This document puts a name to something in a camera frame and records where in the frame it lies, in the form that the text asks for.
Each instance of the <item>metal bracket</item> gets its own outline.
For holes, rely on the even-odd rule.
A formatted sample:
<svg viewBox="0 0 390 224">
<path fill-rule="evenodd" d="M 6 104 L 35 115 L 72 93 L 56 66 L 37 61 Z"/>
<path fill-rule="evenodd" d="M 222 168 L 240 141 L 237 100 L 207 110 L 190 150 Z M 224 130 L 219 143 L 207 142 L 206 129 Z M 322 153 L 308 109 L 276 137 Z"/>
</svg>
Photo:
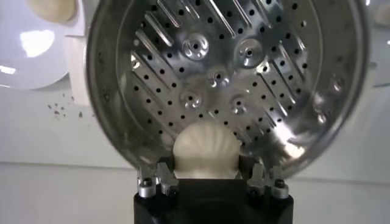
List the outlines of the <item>metal bracket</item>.
<svg viewBox="0 0 390 224">
<path fill-rule="evenodd" d="M 179 181 L 168 169 L 166 163 L 157 164 L 157 178 L 160 180 L 161 192 L 167 196 L 177 194 Z"/>
<path fill-rule="evenodd" d="M 266 178 L 264 176 L 264 167 L 262 164 L 256 163 L 252 169 L 252 177 L 246 181 L 248 185 L 248 193 L 251 196 L 259 197 L 264 194 L 267 186 Z"/>
</svg>

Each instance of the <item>screw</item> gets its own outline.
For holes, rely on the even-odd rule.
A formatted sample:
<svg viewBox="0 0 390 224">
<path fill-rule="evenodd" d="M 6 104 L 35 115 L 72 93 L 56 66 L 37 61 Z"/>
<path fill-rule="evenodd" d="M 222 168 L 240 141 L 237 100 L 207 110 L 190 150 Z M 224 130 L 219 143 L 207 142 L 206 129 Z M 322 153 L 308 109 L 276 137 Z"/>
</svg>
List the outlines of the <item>screw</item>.
<svg viewBox="0 0 390 224">
<path fill-rule="evenodd" d="M 151 186 L 152 184 L 153 184 L 153 181 L 152 181 L 152 179 L 151 178 L 145 178 L 143 181 L 142 181 L 142 184 L 144 185 L 144 186 L 146 186 L 146 187 L 149 187 L 149 186 Z"/>
<path fill-rule="evenodd" d="M 286 186 L 286 183 L 285 183 L 284 180 L 279 179 L 279 178 L 275 180 L 275 187 L 277 187 L 277 188 L 285 188 L 285 186 Z"/>
</svg>

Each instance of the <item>stainless steel steamer basket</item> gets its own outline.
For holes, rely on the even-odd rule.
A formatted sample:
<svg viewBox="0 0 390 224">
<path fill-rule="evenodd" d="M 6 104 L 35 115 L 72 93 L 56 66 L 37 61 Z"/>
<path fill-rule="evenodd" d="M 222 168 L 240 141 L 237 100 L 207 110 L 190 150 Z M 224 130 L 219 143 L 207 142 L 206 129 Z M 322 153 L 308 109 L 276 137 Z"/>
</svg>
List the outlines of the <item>stainless steel steamer basket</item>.
<svg viewBox="0 0 390 224">
<path fill-rule="evenodd" d="M 356 0 L 104 0 L 88 40 L 91 103 L 134 166 L 170 155 L 188 124 L 234 131 L 286 176 L 331 143 L 365 82 Z"/>
</svg>

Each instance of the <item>metal dimple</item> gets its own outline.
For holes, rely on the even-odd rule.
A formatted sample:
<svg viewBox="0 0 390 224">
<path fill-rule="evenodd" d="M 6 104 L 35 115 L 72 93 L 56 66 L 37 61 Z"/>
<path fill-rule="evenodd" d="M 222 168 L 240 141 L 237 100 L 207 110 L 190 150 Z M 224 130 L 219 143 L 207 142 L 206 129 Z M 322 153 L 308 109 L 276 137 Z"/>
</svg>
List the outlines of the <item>metal dimple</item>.
<svg viewBox="0 0 390 224">
<path fill-rule="evenodd" d="M 201 60 L 206 57 L 208 48 L 207 39 L 199 33 L 192 33 L 183 41 L 184 54 L 193 60 Z"/>
</svg>

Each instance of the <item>dough ball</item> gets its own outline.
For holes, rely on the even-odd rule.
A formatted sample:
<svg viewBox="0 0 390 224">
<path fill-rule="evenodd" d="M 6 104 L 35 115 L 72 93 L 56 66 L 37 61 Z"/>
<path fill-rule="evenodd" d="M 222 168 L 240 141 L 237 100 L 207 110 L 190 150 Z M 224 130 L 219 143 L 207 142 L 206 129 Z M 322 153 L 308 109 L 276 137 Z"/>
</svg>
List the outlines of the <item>dough ball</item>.
<svg viewBox="0 0 390 224">
<path fill-rule="evenodd" d="M 174 144 L 177 178 L 233 179 L 238 173 L 239 142 L 214 121 L 191 124 Z"/>
<path fill-rule="evenodd" d="M 53 23 L 64 23 L 76 11 L 76 0 L 27 0 L 40 18 Z"/>
</svg>

